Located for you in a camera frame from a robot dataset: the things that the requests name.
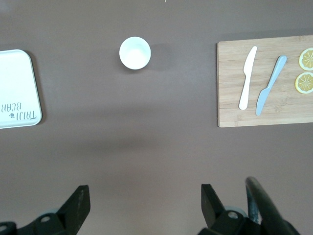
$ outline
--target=lemon slice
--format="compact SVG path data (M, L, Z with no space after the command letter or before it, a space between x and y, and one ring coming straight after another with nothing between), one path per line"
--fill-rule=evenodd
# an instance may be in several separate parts
M304 50L299 57L299 65L306 71L313 70L313 47Z
M313 73L304 72L300 74L295 80L294 86L302 94L313 92Z

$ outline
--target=cutting board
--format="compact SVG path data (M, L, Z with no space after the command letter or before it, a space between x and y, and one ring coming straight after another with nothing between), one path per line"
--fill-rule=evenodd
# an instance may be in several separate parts
M239 100L245 82L243 68L253 46L258 49L252 69L248 108L240 110ZM313 35L219 42L219 127L313 122L313 92L301 94L294 86L297 76L306 72L299 66L299 56L310 47L313 47ZM280 55L286 55L287 62L268 95L261 115L257 116L256 103L260 91L267 86Z

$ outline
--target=gray table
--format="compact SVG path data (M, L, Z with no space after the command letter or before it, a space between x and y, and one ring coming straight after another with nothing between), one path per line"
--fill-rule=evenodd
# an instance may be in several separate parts
M0 130L0 221L28 224L88 184L79 234L195 235L201 184L246 210L256 177L313 231L313 124L217 127L216 43L313 34L310 0L0 2L0 50L33 61L43 120ZM150 45L123 66L128 37Z

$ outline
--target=knife blade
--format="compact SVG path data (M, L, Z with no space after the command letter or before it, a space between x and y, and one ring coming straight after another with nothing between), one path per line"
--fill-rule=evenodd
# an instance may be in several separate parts
M241 110L245 110L248 107L248 100L249 100L249 87L250 87L250 80L252 74L252 67L254 63L254 58L256 54L257 46L252 47L250 50L246 62L244 65L244 74L246 76L243 91L241 93L240 101L239 101L239 108Z
M256 115L259 116L263 110L264 104L266 99L268 98L268 94L271 90L271 88L273 87L278 75L280 74L281 70L283 69L285 63L287 61L287 57L285 55L281 55L278 57L273 73L269 79L268 82L268 86L263 89L260 94L259 94L259 98L256 104Z

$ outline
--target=plastic knife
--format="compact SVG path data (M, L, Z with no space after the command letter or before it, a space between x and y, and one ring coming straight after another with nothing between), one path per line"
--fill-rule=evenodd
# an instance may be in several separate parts
M252 74L253 62L256 54L257 46L254 46L249 52L244 65L244 74L246 76L243 92L241 93L239 108L245 110L248 107L249 87Z
M276 81L276 78L280 74L283 69L285 63L287 61L287 57L285 55L281 55L278 57L277 62L275 64L272 76L269 79L268 86L260 92L257 104L256 104L256 115L259 116L263 110L263 106L268 97L268 94Z

